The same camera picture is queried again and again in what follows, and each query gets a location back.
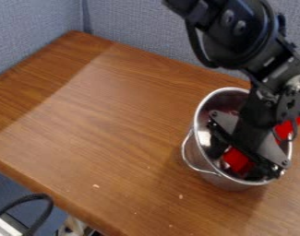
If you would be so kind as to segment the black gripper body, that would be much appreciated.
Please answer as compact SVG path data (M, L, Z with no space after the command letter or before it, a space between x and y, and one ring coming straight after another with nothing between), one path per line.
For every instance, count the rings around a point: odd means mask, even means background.
M286 136L275 128L256 127L243 116L248 94L222 91L210 107L212 133L246 155L258 170L287 170L291 167L292 133Z

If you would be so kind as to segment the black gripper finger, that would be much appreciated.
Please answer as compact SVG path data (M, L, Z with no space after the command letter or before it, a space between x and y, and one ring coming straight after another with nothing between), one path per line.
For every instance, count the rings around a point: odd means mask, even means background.
M214 125L214 123L207 124L208 130L211 132L211 145L207 148L207 155L208 159L216 160L220 159L224 155L226 151L230 148L230 142L223 137L220 131L218 130L218 127Z
M246 174L248 181L263 181L278 179L284 171L284 168L276 165L271 160L264 158L251 157L251 170Z

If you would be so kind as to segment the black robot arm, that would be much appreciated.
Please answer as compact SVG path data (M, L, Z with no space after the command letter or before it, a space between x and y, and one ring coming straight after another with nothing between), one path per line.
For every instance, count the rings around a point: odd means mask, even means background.
M291 167L282 146L297 139L300 122L300 53L287 41L286 18L267 0L164 2L184 20L200 62L251 80L236 112L208 110L212 159L247 181L274 180Z

